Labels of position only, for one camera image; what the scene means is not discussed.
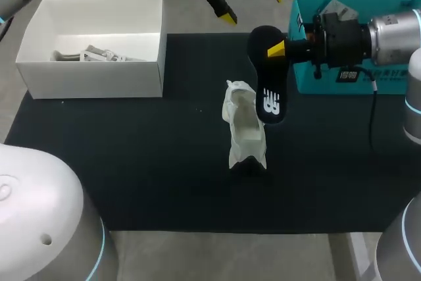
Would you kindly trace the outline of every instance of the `gray floor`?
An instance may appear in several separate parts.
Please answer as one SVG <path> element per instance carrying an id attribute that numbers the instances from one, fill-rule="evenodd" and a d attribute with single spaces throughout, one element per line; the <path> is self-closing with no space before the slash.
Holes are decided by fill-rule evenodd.
<path id="1" fill-rule="evenodd" d="M 248 32 L 263 24 L 287 29 L 291 0 L 284 0 L 281 5 L 275 0 L 227 1 L 238 15 L 236 27 L 216 19 L 204 0 L 164 0 L 168 31 Z M 0 44 L 1 142 L 26 91 L 14 59 L 39 2 L 35 0 L 16 16 Z M 347 258 L 347 249 L 337 236 L 114 232 L 114 237 L 120 255 L 120 280 L 125 281 L 355 279 L 349 269 L 350 262 L 341 260 Z M 371 256 L 378 237 L 378 234 L 364 234 Z"/>

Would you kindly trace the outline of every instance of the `black cable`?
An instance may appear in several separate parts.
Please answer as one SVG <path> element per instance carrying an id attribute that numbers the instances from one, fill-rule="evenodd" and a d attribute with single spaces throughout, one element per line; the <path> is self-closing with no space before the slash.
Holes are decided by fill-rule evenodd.
<path id="1" fill-rule="evenodd" d="M 3 28 L 3 31 L 1 31 L 1 33 L 0 33 L 0 42 L 5 37 L 7 31 L 9 31 L 9 28 L 12 25 L 13 19 L 14 19 L 14 17 L 12 17 L 12 18 L 10 18 L 10 19 L 7 20 L 7 22 L 6 22 L 6 24 L 5 24 L 4 28 Z"/>
<path id="2" fill-rule="evenodd" d="M 371 104 L 371 111 L 370 111 L 370 121 L 368 122 L 368 143 L 370 144 L 370 150 L 374 153 L 374 147 L 373 147 L 373 122 L 374 122 L 374 114 L 376 112 L 376 103 L 377 103 L 377 83 L 376 79 L 373 76 L 371 72 L 369 72 L 367 69 L 363 67 L 350 67 L 355 70 L 359 70 L 367 75 L 369 79 L 371 80 L 371 83 L 373 85 L 373 101 Z"/>

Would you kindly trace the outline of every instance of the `white box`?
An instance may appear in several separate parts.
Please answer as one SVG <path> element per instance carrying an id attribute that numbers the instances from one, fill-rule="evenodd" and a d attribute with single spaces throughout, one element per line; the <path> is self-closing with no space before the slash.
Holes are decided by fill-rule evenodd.
<path id="1" fill-rule="evenodd" d="M 144 61 L 58 62 L 93 45 Z M 16 65 L 34 99 L 162 97 L 163 0 L 43 0 Z"/>

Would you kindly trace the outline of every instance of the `cyan box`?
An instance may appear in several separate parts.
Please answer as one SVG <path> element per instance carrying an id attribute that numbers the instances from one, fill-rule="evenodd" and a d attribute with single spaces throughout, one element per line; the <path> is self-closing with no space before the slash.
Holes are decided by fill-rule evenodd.
<path id="1" fill-rule="evenodd" d="M 289 20 L 288 36 L 290 39 L 305 39 L 303 24 L 311 24 L 315 14 L 321 12 L 331 0 L 294 0 Z M 421 0 L 338 0 L 358 11 L 360 24 L 368 23 L 374 16 L 401 13 L 421 8 Z M 362 66 L 371 71 L 377 81 L 378 93 L 405 94 L 407 90 L 408 65 L 375 66 L 370 59 Z M 359 74 L 357 82 L 336 82 L 339 68 L 322 65 L 322 79 L 314 79 L 315 67 L 311 62 L 293 65 L 298 90 L 301 93 L 316 94 L 371 94 L 369 78 Z"/>

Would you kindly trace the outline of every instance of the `black mat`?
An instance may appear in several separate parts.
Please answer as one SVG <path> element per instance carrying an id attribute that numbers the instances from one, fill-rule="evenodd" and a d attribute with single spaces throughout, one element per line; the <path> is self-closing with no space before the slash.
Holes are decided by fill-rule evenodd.
<path id="1" fill-rule="evenodd" d="M 371 155 L 371 96 L 300 95 L 289 76 L 287 118 L 266 127 L 268 172 L 230 172 L 221 108 L 226 80 L 255 86 L 246 41 L 168 35 L 162 99 L 26 94 L 6 143 L 69 164 L 111 230 L 385 230 L 421 190 L 421 147 L 403 134 L 403 96 L 379 96 Z"/>

